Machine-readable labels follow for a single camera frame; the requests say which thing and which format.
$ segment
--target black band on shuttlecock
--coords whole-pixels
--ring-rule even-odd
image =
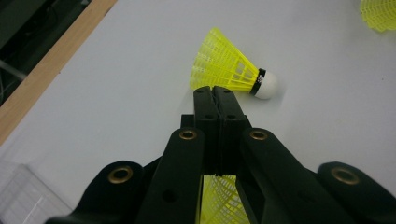
[[[253,84],[253,87],[251,88],[250,94],[256,95],[257,91],[262,85],[262,81],[264,80],[265,72],[266,71],[264,69],[259,68],[259,75],[257,76],[256,82]]]

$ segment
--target white table surface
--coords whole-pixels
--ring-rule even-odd
[[[361,20],[359,0],[119,2],[0,148],[74,207],[113,161],[146,165],[193,113],[190,71],[220,30],[277,96],[237,99],[305,167],[360,168],[396,195],[396,32]]]

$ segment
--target clear plastic box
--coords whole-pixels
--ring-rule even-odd
[[[25,165],[0,161],[0,224],[43,224],[70,212]]]

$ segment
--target wooden frame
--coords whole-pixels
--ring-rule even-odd
[[[0,107],[0,146],[117,0],[94,0]]]

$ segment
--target yellow shuttlecock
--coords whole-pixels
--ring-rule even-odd
[[[235,186],[234,175],[205,175],[201,224],[249,223]]]
[[[190,86],[221,86],[232,91],[248,91],[269,99],[277,88],[276,76],[257,69],[218,28],[207,34],[191,71]]]
[[[361,16],[379,32],[396,30],[396,0],[361,0]]]

